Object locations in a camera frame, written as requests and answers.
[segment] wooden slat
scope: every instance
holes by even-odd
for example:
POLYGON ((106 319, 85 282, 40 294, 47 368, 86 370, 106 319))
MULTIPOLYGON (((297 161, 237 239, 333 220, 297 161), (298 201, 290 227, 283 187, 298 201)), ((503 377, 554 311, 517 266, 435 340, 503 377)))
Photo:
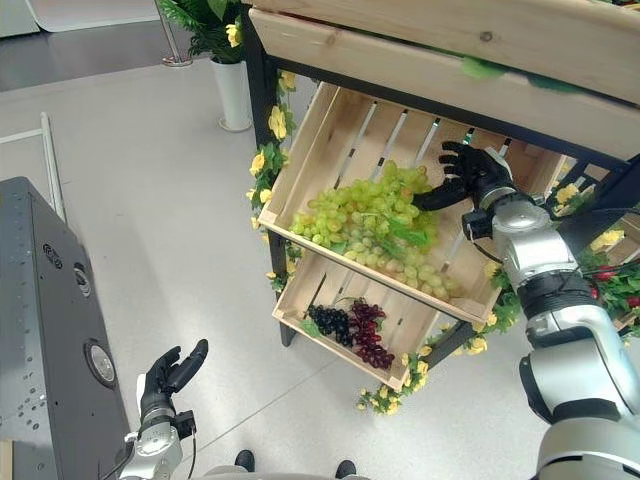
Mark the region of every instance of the wooden slat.
MULTIPOLYGON (((365 11, 375 9, 368 6, 365 11)), ((462 72, 459 58, 335 27, 256 9, 251 19, 269 54, 478 112, 618 158, 631 158, 638 151, 637 109, 587 94, 532 87, 515 73, 475 79, 462 72)))
POLYGON ((640 104, 640 15, 605 2, 252 0, 250 3, 264 10, 347 25, 484 58, 640 104))

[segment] white flower pot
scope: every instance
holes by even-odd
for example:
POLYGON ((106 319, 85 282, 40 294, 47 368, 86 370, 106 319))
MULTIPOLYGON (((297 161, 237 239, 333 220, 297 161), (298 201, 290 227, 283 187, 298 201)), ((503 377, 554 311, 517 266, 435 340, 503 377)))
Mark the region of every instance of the white flower pot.
POLYGON ((224 64, 211 62, 222 99, 224 117, 218 124, 229 132, 242 132, 251 127, 249 116, 249 84, 245 62, 224 64))

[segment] wooden crate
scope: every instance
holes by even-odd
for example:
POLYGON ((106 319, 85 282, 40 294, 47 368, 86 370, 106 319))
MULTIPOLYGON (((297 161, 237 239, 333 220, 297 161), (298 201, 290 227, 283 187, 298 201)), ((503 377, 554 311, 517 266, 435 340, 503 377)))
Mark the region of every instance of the wooden crate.
MULTIPOLYGON (((420 302, 328 258, 306 252, 298 264, 295 277, 282 292, 273 316, 308 337, 300 328, 300 322, 309 306, 331 306, 345 297, 363 297, 370 305, 379 305, 387 314, 379 334, 382 336, 381 345, 395 355, 391 368, 373 368, 354 353, 357 347, 353 350, 343 347, 330 337, 309 338, 391 388, 401 388, 409 372, 402 365, 402 354, 415 353, 420 349, 438 318, 436 310, 425 308, 420 302)), ((337 308, 347 306, 346 301, 337 304, 337 308)))
MULTIPOLYGON (((388 8, 395 9, 395 3, 388 8)), ((586 92, 537 88, 515 72, 473 78, 464 73, 459 57, 331 25, 257 9, 250 16, 270 55, 479 112, 617 158, 638 152, 640 110, 628 105, 586 92), (615 141, 605 132, 615 132, 615 141)))
MULTIPOLYGON (((444 140, 462 141, 470 126, 428 113, 406 109, 343 88, 322 84, 298 132, 290 153, 290 165, 282 171, 259 221, 267 228, 322 254, 362 275, 413 297, 437 310, 469 322, 485 322, 497 298, 484 274, 486 258, 461 234, 460 218, 472 209, 471 201, 440 211, 439 244, 428 261, 464 288, 464 298, 450 303, 426 295, 373 269, 312 243, 288 229, 293 215, 306 210, 307 202, 336 183, 350 185, 369 178, 387 159, 399 166, 425 165, 433 185, 444 175, 437 158, 444 140)), ((547 191, 561 165, 561 156, 491 132, 475 130, 474 147, 506 149, 506 159, 516 182, 524 190, 547 191)))
MULTIPOLYGON (((640 104, 640 14, 606 2, 246 1, 265 11, 483 58, 640 104)), ((345 30, 334 30, 333 40, 339 41, 336 37, 345 30)), ((299 39, 289 38, 292 49, 299 48, 298 43, 299 39)), ((331 44, 320 46, 328 50, 331 44)), ((362 58, 371 57, 363 54, 362 58)))

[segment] potted plant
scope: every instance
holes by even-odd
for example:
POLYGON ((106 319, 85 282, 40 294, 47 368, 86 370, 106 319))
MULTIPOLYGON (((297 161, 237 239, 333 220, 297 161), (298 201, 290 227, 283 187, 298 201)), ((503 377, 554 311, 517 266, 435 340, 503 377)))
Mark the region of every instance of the potted plant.
POLYGON ((166 17, 193 33, 189 54, 208 53, 222 98, 219 125, 239 132, 251 127, 240 30, 240 0, 160 0, 166 17))

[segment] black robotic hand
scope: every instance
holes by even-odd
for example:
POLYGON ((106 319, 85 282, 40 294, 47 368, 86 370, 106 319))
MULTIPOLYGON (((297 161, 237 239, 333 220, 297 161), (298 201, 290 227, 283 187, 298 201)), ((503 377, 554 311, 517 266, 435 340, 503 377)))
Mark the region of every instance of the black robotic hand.
POLYGON ((207 340, 200 340, 191 354, 182 362, 180 347, 173 347, 158 358, 147 372, 145 387, 140 399, 140 417, 157 408, 174 410, 171 395, 179 392, 196 374, 209 352, 207 340))
POLYGON ((458 142, 443 142, 442 149, 455 152, 439 158, 449 176, 439 187, 413 197, 419 209, 440 210, 469 196, 477 209, 487 193, 497 187, 513 187, 509 170, 484 150, 458 142))

